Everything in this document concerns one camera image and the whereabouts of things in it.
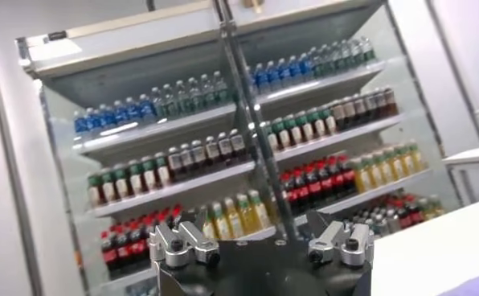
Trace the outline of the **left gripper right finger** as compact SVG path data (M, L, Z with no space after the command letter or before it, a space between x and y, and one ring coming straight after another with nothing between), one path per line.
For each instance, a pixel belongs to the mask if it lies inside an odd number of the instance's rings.
M313 234L307 252L312 264L332 262L335 255L339 256L342 264L350 267L373 264L375 234L369 225L348 225L316 210L307 212L305 217Z

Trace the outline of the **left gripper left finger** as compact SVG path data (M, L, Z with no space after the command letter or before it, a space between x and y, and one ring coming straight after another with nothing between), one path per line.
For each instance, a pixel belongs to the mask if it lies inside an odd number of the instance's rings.
M149 233L152 263L164 262L169 268L183 268L191 260L213 268L219 263L219 243L203 233L207 209L182 211L171 225L160 222Z

